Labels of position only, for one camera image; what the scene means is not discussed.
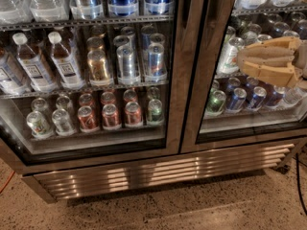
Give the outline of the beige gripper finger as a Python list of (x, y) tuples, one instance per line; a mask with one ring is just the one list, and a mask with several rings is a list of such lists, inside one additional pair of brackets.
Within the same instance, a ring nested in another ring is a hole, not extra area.
[(292, 61), (301, 46), (298, 37), (284, 36), (253, 43), (238, 53), (239, 61)]
[(283, 66), (268, 66), (244, 60), (239, 63), (239, 68), (242, 73), (271, 85), (289, 88), (303, 86), (302, 71), (291, 62)]

